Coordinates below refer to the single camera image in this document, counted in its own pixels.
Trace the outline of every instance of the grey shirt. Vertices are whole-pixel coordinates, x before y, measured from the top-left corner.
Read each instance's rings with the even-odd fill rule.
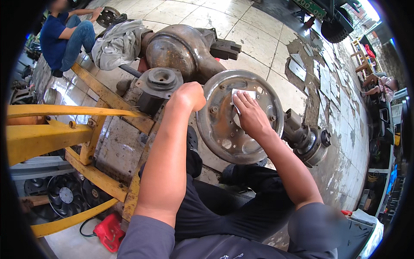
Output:
[[[288,251],[233,235],[211,235],[175,244],[174,229],[159,220],[134,215],[118,251],[119,259],[260,259],[337,258],[337,240],[328,226],[332,209],[310,203],[297,210],[289,221]]]

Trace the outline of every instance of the yellow frame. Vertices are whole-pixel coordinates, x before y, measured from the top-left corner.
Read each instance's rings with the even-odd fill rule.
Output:
[[[49,120],[46,125],[6,126],[9,165],[14,165],[29,158],[65,148],[66,160],[88,180],[111,195],[113,199],[68,218],[50,223],[33,225],[31,228],[36,237],[44,237],[74,226],[88,218],[96,216],[119,201],[127,202],[125,205],[128,205],[128,208],[124,209],[123,214],[129,214],[126,213],[125,210],[127,212],[133,212],[139,191],[139,177],[137,173],[148,156],[150,143],[152,143],[153,138],[158,131],[160,119],[162,118],[162,116],[160,116],[157,123],[155,123],[152,118],[138,111],[136,108],[131,107],[119,95],[100,83],[78,63],[75,63],[72,66],[72,70],[99,95],[100,99],[95,107],[73,107],[46,104],[13,105],[8,107],[7,117],[92,115],[88,124],[72,123],[71,126],[69,126],[56,120]],[[106,116],[123,116],[126,121],[149,135],[145,151],[141,155],[136,174],[132,179],[129,189],[122,183],[112,179],[90,165],[90,158],[94,155],[95,147]],[[72,148],[70,148],[70,146],[81,143],[82,148],[80,155],[78,155]]]

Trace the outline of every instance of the license plate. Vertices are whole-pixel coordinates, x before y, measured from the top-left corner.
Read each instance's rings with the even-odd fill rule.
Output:
[[[294,0],[298,5],[308,10],[311,14],[315,15],[318,19],[322,19],[326,15],[326,11],[319,5],[315,4],[311,0]]]

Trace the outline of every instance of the man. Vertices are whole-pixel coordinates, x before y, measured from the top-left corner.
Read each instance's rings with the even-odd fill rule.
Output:
[[[376,86],[367,92],[361,92],[361,96],[383,93],[380,96],[380,100],[383,102],[391,102],[394,98],[394,91],[398,90],[398,81],[390,77],[378,77],[375,74],[370,74],[365,81],[362,83],[362,87],[374,83]]]
[[[64,12],[66,0],[54,0],[47,6],[51,13],[40,32],[40,46],[52,75],[62,77],[75,63],[81,47],[92,58],[95,44],[95,31],[92,23],[96,21],[103,8],[79,9]],[[89,21],[81,22],[78,15],[92,14]]]
[[[226,183],[247,184],[256,197],[225,215],[211,211],[195,188],[203,183],[193,180],[201,172],[202,160],[197,135],[188,126],[191,112],[200,110],[206,100],[200,84],[183,84],[165,106],[141,169],[138,201],[119,259],[336,258],[339,243],[330,227],[335,216],[323,204],[307,167],[271,128],[255,100],[240,92],[233,100],[241,112],[241,127],[263,147],[278,171],[235,165],[223,175]],[[260,243],[290,217],[288,252]]]

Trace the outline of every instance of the black pants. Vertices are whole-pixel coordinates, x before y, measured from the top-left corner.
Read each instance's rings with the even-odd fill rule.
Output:
[[[229,200],[228,191],[193,179],[202,168],[196,152],[187,149],[186,165],[187,190],[177,213],[176,241],[221,234],[263,242],[284,227],[294,212],[294,204],[272,169],[235,166],[232,182],[256,192],[255,198],[238,207]]]

